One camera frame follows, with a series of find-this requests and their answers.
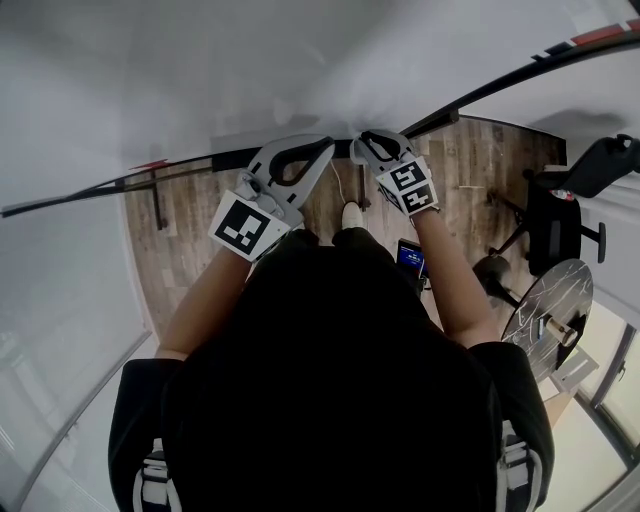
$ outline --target table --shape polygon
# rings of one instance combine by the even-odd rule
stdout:
[[[558,340],[547,330],[539,335],[539,321],[552,316],[570,324],[589,316],[593,300],[593,278],[586,263],[569,259],[545,272],[518,301],[500,283],[509,263],[500,257],[483,258],[474,267],[487,294],[514,306],[502,341],[515,343],[527,353],[537,382],[556,370]]]

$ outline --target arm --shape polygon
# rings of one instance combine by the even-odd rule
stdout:
[[[498,326],[487,295],[440,215],[425,210],[412,219],[445,334],[466,348],[498,341]]]
[[[156,357],[186,359],[215,336],[233,311],[251,263],[226,247],[189,289],[160,342]]]

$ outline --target black chair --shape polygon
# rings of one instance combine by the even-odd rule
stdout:
[[[583,197],[595,197],[631,171],[640,172],[640,140],[628,135],[607,137],[594,142],[568,171],[542,172],[527,169],[527,209],[523,210],[496,193],[489,201],[499,200],[516,215],[518,227],[500,249],[489,249],[490,256],[504,253],[525,232],[529,233],[529,272],[540,275],[569,258],[579,258],[581,237],[598,243],[598,263],[606,252],[606,227],[599,223],[598,231],[582,225],[580,205],[572,196],[563,199],[565,191]]]

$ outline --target wooden floor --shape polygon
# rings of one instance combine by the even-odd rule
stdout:
[[[431,167],[447,226],[470,263],[486,255],[489,245],[499,246],[515,228],[513,215],[506,208],[486,203],[487,191],[496,188],[524,206],[526,183],[522,171],[531,168],[537,172],[545,164],[560,163],[561,144],[559,139],[543,134],[471,119],[461,119],[414,140]],[[203,160],[165,169],[158,175],[208,165],[209,161]],[[357,201],[356,167],[349,160],[334,160],[334,165],[345,200]],[[161,210],[167,221],[162,231],[156,230],[151,193],[126,194],[136,266],[160,336],[189,286],[218,250],[207,230],[222,194],[234,188],[236,175],[237,171],[204,173],[158,185]],[[365,214],[367,228],[395,256],[398,239],[417,240],[415,231],[407,218],[383,200],[370,172],[366,187],[372,203]],[[329,166],[302,208],[306,226],[320,237],[321,244],[330,245],[339,230],[342,206],[338,180]],[[522,258],[525,243],[523,237],[505,254],[512,266],[507,284],[519,293],[532,282]],[[423,303],[437,320],[430,292],[423,293]],[[496,310],[501,327],[510,312],[506,305]]]

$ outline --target strap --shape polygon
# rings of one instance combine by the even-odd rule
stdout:
[[[134,512],[182,512],[180,498],[164,459],[162,439],[154,439],[133,484]]]
[[[496,512],[533,512],[542,487],[542,461],[508,420],[502,423],[497,477]]]

